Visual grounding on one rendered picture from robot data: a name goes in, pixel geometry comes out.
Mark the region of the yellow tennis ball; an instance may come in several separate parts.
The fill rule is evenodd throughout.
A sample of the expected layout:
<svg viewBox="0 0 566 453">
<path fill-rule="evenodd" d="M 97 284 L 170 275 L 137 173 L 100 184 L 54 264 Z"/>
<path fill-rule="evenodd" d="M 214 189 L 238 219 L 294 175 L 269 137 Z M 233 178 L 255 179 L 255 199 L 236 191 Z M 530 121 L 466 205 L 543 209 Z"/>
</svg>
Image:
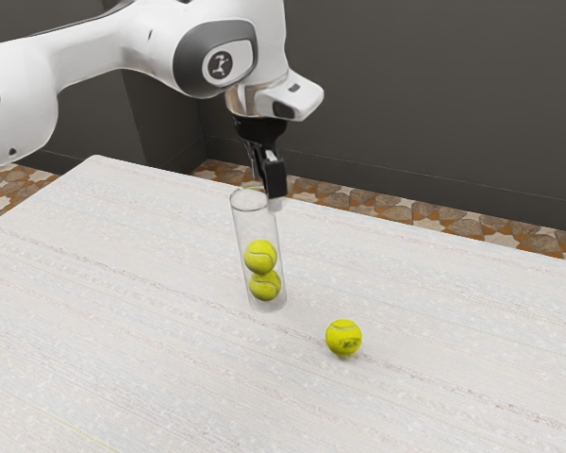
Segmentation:
<svg viewBox="0 0 566 453">
<path fill-rule="evenodd" d="M 277 263 L 275 246 L 267 240 L 254 240 L 243 251 L 245 266 L 255 274 L 265 275 L 274 270 Z"/>
<path fill-rule="evenodd" d="M 271 301 L 281 291 L 281 279 L 277 271 L 271 270 L 265 274 L 254 273 L 248 281 L 248 288 L 252 296 L 260 301 Z"/>
<path fill-rule="evenodd" d="M 350 357 L 361 347 L 362 332 L 354 321 L 338 319 L 327 327 L 325 342 L 334 354 L 341 357 Z"/>
</svg>

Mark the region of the clear plastic tube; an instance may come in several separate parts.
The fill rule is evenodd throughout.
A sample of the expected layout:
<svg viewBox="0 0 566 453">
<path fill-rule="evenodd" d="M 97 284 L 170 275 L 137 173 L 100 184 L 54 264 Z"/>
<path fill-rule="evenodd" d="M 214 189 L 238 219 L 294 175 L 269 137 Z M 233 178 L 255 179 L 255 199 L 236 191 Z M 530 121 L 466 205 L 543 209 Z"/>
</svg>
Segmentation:
<svg viewBox="0 0 566 453">
<path fill-rule="evenodd" d="M 229 203 L 241 256 L 244 287 L 247 292 L 249 304 L 253 310 L 260 312 L 280 310 L 287 302 L 287 293 L 275 211 L 271 210 L 269 198 L 261 185 L 250 184 L 249 186 L 236 189 L 229 196 Z M 275 248 L 276 260 L 274 270 L 281 279 L 281 289 L 277 296 L 270 301 L 262 301 L 256 298 L 249 288 L 249 282 L 254 271 L 246 266 L 243 254 L 249 243 L 254 240 L 266 240 Z"/>
</svg>

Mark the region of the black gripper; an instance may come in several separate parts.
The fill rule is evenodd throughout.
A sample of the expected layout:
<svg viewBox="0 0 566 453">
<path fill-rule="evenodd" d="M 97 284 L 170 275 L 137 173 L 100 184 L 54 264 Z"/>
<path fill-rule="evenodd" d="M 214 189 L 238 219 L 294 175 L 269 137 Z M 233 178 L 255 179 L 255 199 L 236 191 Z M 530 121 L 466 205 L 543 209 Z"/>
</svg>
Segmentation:
<svg viewBox="0 0 566 453">
<path fill-rule="evenodd" d="M 284 161 L 275 150 L 276 141 L 286 131 L 288 122 L 284 119 L 234 114 L 233 123 L 251 160 L 254 180 L 264 180 L 269 210 L 281 211 L 282 200 L 287 195 L 287 172 Z"/>
</svg>

